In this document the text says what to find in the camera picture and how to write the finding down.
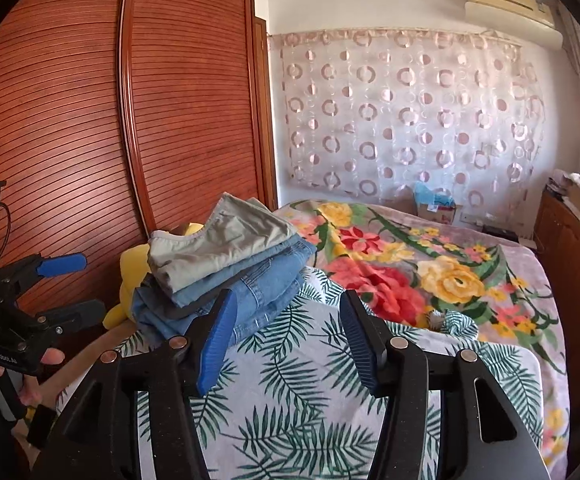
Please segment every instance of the blue gripper pad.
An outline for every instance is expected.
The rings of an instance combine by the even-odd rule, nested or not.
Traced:
[[[86,268],[86,257],[81,254],[66,254],[56,258],[45,258],[36,268],[36,273],[44,278],[70,274]]]
[[[237,296],[233,291],[228,290],[200,354],[196,389],[202,396],[210,391],[210,388],[216,384],[219,378],[219,372],[224,365],[225,352],[228,349],[236,321]]]
[[[360,312],[357,312],[350,302],[348,294],[341,295],[339,301],[339,317],[343,330],[346,333],[348,346],[355,362],[356,371],[363,386],[370,392],[374,392],[378,386],[377,380],[377,360],[372,347],[368,341],[366,330],[359,319]]]

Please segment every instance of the stack of folded clothes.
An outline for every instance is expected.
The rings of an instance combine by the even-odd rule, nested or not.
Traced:
[[[230,345],[267,326],[303,284],[316,248],[254,198],[224,193],[198,232],[155,231],[148,274],[132,297],[132,317],[152,346],[183,335],[207,314],[223,288],[237,297]]]

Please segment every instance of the silver bolt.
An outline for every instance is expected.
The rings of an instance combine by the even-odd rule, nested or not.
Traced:
[[[470,349],[461,350],[459,355],[461,356],[461,359],[467,363],[473,363],[477,360],[477,354]]]
[[[99,357],[102,363],[110,364],[116,361],[116,352],[114,350],[106,350]]]
[[[177,350],[179,348],[185,348],[188,344],[188,339],[183,337],[182,335],[176,335],[170,338],[168,344],[170,345],[170,348]]]
[[[408,347],[408,340],[404,337],[393,337],[390,339],[390,346],[398,350],[403,350]]]

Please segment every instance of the air conditioner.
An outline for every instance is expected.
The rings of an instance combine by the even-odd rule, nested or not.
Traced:
[[[468,0],[466,20],[559,50],[563,36],[555,29],[550,7],[536,0]]]

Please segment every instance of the yellow plush toy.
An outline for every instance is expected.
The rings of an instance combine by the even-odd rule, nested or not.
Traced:
[[[199,231],[203,225],[191,223],[186,229],[186,235]],[[119,304],[111,308],[103,320],[103,326],[110,330],[123,323],[130,317],[130,306],[134,290],[141,285],[145,275],[150,272],[148,267],[148,249],[150,245],[142,244],[132,247],[121,253],[119,267],[121,267],[121,288],[119,288]]]

